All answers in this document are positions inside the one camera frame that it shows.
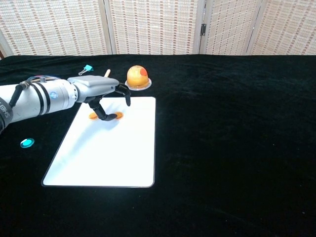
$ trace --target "metal hinge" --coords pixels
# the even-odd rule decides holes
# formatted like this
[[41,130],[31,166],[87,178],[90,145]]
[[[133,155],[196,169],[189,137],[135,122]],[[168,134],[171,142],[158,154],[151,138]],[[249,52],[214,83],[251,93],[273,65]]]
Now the metal hinge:
[[205,36],[205,31],[206,31],[206,24],[201,25],[201,34],[200,36]]

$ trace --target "blue round object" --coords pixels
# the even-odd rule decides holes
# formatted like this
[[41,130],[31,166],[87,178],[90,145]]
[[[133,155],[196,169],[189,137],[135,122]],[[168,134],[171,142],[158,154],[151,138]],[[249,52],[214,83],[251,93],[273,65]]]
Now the blue round object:
[[26,138],[21,143],[20,146],[22,148],[29,148],[34,144],[35,140],[33,138]]

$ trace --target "woven screen panel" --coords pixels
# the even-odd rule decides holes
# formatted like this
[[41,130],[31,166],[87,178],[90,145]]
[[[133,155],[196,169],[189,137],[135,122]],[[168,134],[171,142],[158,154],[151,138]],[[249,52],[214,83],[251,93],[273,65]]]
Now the woven screen panel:
[[316,1],[269,0],[251,54],[316,54]]
[[243,55],[249,43],[258,0],[214,0],[210,9],[210,22],[206,54]]
[[14,55],[107,54],[97,0],[1,1],[0,30]]
[[109,0],[117,54],[190,54],[198,0]]

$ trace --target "black tablecloth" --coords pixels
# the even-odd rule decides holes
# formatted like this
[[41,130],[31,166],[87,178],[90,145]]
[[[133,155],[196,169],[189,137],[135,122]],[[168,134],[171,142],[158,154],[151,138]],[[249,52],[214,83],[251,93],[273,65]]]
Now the black tablecloth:
[[157,99],[155,184],[42,187],[79,104],[16,122],[0,135],[0,235],[316,236],[316,56],[12,56],[0,85],[86,64],[121,82],[147,69],[132,96]]

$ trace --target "orange disc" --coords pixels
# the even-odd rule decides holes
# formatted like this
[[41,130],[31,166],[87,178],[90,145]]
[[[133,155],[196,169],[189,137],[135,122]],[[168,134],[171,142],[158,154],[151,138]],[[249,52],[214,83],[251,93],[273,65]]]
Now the orange disc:
[[89,114],[89,119],[96,120],[96,119],[98,119],[98,116],[95,112],[92,112],[91,114]]
[[122,112],[115,112],[115,114],[117,115],[116,119],[121,119],[123,117]]

